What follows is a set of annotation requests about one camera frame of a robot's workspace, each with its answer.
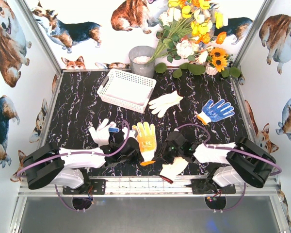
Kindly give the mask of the yellow coated work glove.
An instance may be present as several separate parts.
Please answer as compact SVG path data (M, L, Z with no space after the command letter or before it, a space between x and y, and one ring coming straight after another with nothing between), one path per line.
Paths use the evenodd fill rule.
M137 125L132 126L132 129L137 132L136 140L143 161L152 161L157 149L155 125L148 122L138 122Z

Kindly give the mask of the white glove orange cuff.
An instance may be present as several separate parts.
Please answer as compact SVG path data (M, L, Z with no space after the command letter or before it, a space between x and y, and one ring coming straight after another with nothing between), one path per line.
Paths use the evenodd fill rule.
M147 165L151 165L154 164L156 161L143 161L140 163L141 166L147 166Z

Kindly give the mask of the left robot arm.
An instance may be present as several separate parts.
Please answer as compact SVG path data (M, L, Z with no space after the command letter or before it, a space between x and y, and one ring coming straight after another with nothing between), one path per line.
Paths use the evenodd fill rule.
M86 168L110 168L119 164L137 163L141 158L137 131L123 129L124 140L89 150L73 150L48 143L24 159L28 188L36 190L49 184L86 193L93 188Z

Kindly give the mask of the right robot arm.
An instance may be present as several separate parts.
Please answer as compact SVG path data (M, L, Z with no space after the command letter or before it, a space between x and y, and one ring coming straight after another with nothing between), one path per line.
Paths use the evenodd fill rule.
M219 192L234 184L263 188L276 168L276 160L247 138L228 144L189 141L180 132L170 133L154 157L163 163L159 176L173 183L188 164L217 164L207 178L192 183L201 192Z

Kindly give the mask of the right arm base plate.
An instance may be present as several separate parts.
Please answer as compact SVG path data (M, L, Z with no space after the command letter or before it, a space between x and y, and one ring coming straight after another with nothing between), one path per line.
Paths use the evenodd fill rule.
M208 181L207 179L191 179L191 183L185 185L192 189L193 194L235 194L235 186L228 185L225 187L220 187L213 181Z

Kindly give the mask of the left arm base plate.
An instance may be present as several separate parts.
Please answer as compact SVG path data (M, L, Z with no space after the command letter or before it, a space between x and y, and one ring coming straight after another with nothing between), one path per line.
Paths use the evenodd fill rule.
M105 179L90 179L90 182L85 182L83 185L76 189L68 186L63 187L64 195L104 195L106 189Z

